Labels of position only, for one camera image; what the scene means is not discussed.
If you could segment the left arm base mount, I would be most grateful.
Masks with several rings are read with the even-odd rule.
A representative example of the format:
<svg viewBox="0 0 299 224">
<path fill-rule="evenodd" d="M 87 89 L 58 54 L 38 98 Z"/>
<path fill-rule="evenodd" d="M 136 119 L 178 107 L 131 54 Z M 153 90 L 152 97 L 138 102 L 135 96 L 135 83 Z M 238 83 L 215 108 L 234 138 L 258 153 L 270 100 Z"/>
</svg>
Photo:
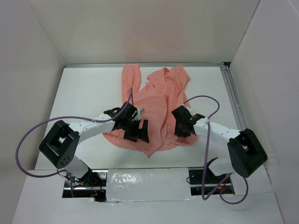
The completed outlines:
<svg viewBox="0 0 299 224">
<path fill-rule="evenodd" d="M 62 198 L 91 198 L 96 202 L 106 202 L 107 174 L 107 169 L 94 169 L 85 181 L 68 173 L 61 175 L 64 177 Z"/>
</svg>

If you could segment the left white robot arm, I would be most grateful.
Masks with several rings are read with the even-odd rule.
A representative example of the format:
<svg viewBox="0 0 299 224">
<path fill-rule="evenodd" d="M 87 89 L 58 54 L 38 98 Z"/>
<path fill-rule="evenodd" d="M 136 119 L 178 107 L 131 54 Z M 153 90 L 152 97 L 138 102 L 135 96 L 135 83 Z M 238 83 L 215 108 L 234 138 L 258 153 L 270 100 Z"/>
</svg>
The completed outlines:
<svg viewBox="0 0 299 224">
<path fill-rule="evenodd" d="M 90 185 L 95 174 L 75 156 L 77 146 L 96 135 L 119 129 L 124 131 L 125 140 L 148 143 L 148 120 L 141 119 L 143 113 L 143 108 L 124 104 L 121 108 L 104 111 L 92 120 L 70 124 L 59 120 L 49 130 L 39 149 L 57 169 L 65 169 L 81 186 Z"/>
</svg>

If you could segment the salmon pink jacket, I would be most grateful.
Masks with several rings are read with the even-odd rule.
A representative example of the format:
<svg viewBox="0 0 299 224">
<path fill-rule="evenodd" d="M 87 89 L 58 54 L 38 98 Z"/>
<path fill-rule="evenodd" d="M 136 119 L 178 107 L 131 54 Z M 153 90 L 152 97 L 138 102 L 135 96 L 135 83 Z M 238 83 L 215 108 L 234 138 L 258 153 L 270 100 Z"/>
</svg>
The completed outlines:
<svg viewBox="0 0 299 224">
<path fill-rule="evenodd" d="M 123 67 L 121 78 L 122 101 L 126 102 L 133 91 L 133 102 L 137 108 L 145 109 L 142 120 L 148 120 L 149 142 L 132 142 L 124 138 L 123 130 L 105 133 L 104 137 L 113 145 L 143 152 L 151 157 L 157 151 L 170 150 L 177 146 L 191 146 L 199 138 L 197 135 L 175 138 L 176 120 L 172 111 L 187 101 L 185 85 L 191 80 L 183 66 L 170 69 L 162 68 L 147 77 L 146 85 L 141 88 L 141 72 L 138 64 Z"/>
</svg>

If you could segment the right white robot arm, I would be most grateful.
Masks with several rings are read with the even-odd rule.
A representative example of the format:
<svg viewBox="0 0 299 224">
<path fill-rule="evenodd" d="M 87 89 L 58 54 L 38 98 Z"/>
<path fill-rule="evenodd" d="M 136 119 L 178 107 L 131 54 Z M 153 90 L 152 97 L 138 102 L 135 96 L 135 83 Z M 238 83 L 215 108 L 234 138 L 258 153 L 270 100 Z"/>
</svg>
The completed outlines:
<svg viewBox="0 0 299 224">
<path fill-rule="evenodd" d="M 268 160 L 257 136 L 248 128 L 240 131 L 222 126 L 201 114 L 192 115 L 189 108 L 183 105 L 171 113 L 176 120 L 177 137 L 209 136 L 207 141 L 213 141 L 228 151 L 229 157 L 217 158 L 208 163 L 204 178 L 209 183 L 216 182 L 224 174 L 237 173 L 248 178 Z"/>
</svg>

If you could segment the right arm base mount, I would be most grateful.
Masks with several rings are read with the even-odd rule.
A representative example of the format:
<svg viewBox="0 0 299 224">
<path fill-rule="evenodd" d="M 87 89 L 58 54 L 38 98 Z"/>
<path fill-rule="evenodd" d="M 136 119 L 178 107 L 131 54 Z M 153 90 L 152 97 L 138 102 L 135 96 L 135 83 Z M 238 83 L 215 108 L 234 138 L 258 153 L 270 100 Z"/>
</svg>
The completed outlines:
<svg viewBox="0 0 299 224">
<path fill-rule="evenodd" d="M 217 184 L 222 181 L 223 178 L 226 177 L 226 174 L 215 176 L 213 172 L 210 170 L 210 164 L 216 160 L 214 158 L 207 163 L 206 169 L 206 177 L 205 177 L 205 189 L 204 194 L 207 195 L 210 193 Z M 190 190 L 192 196 L 199 196 L 201 195 L 201 188 L 202 188 L 202 178 L 203 178 L 203 167 L 199 168 L 190 168 L 188 170 L 189 176 L 186 178 L 186 182 L 190 184 Z M 223 190 L 223 194 L 233 194 L 233 186 L 231 179 L 228 178 L 225 180 L 221 186 L 217 188 L 217 190 L 213 193 L 213 195 L 218 195 L 220 191 Z"/>
</svg>

